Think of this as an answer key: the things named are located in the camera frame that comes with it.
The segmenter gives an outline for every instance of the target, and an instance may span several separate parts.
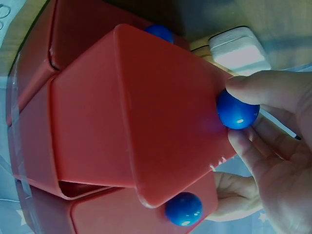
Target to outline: red container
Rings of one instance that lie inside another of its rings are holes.
[[[26,223],[35,233],[45,234],[185,234],[189,227],[172,224],[164,206],[144,207],[134,189],[108,189],[68,201],[31,187],[32,200],[17,183]],[[213,174],[209,173],[185,191],[196,194],[203,204],[201,221],[216,209]]]
[[[234,150],[215,99],[230,75],[182,39],[173,45],[144,32],[148,22],[90,2],[51,1],[15,64],[18,137],[11,90],[7,99],[14,176],[33,186],[45,232],[56,233],[55,218],[65,226],[57,233],[186,233],[193,227],[171,224],[163,204],[189,191],[202,218],[216,209],[209,172]],[[73,22],[83,12],[89,28],[80,32]]]
[[[55,195],[73,199],[102,186],[84,186],[57,179],[50,129],[49,80],[59,74],[90,46],[112,31],[116,25],[127,23],[139,29],[150,22],[101,0],[51,0],[27,37],[13,72],[18,82],[18,103],[22,156],[30,183]],[[175,44],[188,50],[188,43],[175,36]],[[11,126],[11,81],[6,97],[6,116]],[[9,129],[13,171],[20,178],[13,150],[14,138]]]

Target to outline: finger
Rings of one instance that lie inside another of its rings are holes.
[[[242,131],[230,130],[228,138],[234,150],[252,173],[256,183],[259,184],[263,175],[271,168],[268,161]]]
[[[219,199],[231,195],[250,198],[258,194],[258,188],[252,176],[243,177],[226,172],[214,172],[214,177]]]
[[[299,145],[302,144],[301,141],[291,137],[261,114],[253,124],[253,128],[276,153],[287,160],[298,150]]]
[[[298,136],[301,136],[296,116],[293,113],[268,105],[261,105],[261,108],[280,121],[284,126],[296,133]]]
[[[266,104],[295,113],[299,101],[312,86],[311,75],[284,71],[262,71],[250,77],[234,77],[227,91],[248,104]]]
[[[218,209],[205,219],[214,222],[232,221],[248,217],[261,209],[259,196],[253,200],[240,196],[228,197],[219,200]]]
[[[270,146],[268,146],[262,138],[257,134],[257,132],[249,127],[243,130],[248,139],[253,143],[253,145],[257,148],[257,150],[265,157],[276,156],[275,152],[272,150]]]
[[[265,143],[257,132],[252,128],[244,130],[246,136],[257,148],[257,150],[265,157],[271,166],[274,166],[281,162],[281,158],[273,151],[273,149]]]

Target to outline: blue ball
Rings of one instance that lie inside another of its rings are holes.
[[[172,33],[169,31],[168,28],[166,28],[162,25],[155,24],[155,25],[152,25],[152,26],[145,28],[144,31],[148,32],[150,34],[153,34],[156,37],[164,39],[170,43],[174,42],[174,37],[173,37]]]
[[[167,218],[178,226],[192,226],[201,218],[203,206],[200,199],[188,192],[179,193],[165,204]]]
[[[244,129],[251,126],[260,110],[260,105],[241,102],[226,90],[219,95],[216,106],[221,122],[231,129]]]

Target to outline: wooden surface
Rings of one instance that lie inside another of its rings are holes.
[[[0,48],[0,77],[7,76],[21,43],[45,2],[27,0],[13,19]]]
[[[0,76],[7,74],[28,29],[46,0],[27,0],[0,49]],[[186,39],[194,49],[208,38],[248,26],[269,55],[273,69],[312,62],[312,0],[106,0]]]

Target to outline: fingernail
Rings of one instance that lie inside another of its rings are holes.
[[[243,82],[247,77],[232,77],[231,79],[229,79],[227,81],[227,84],[230,84],[230,85],[235,85],[235,84],[239,84],[241,82]]]

